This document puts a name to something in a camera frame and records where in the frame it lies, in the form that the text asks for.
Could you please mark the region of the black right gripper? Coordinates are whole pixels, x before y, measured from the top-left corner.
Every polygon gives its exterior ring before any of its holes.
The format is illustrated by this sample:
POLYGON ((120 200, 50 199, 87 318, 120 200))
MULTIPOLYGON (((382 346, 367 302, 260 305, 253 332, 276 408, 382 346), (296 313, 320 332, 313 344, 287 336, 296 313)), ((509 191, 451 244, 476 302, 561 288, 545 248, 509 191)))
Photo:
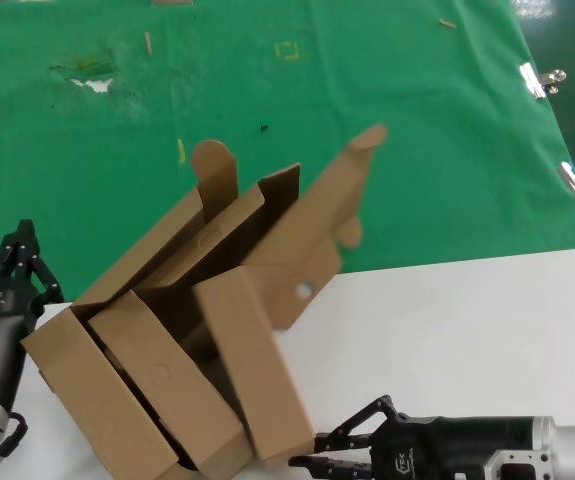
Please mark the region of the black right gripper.
POLYGON ((383 395, 328 433, 315 436, 315 451, 344 451, 369 446, 369 463, 302 455, 288 466, 306 469, 312 479, 482 479, 498 451, 529 450, 533 419, 519 417, 402 417, 383 395), (370 434, 352 431, 374 415, 386 421, 370 434))

